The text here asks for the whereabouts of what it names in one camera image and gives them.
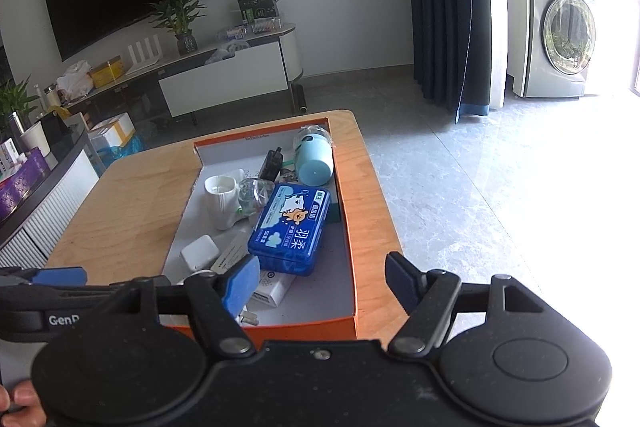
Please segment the person's left hand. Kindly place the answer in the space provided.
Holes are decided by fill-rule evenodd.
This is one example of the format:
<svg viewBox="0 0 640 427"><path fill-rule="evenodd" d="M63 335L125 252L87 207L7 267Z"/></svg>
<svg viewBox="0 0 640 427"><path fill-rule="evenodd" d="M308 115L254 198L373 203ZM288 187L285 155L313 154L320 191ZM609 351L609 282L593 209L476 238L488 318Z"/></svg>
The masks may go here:
<svg viewBox="0 0 640 427"><path fill-rule="evenodd" d="M0 387L1 425L3 427L44 427L47 415L32 381L21 381L12 390Z"/></svg>

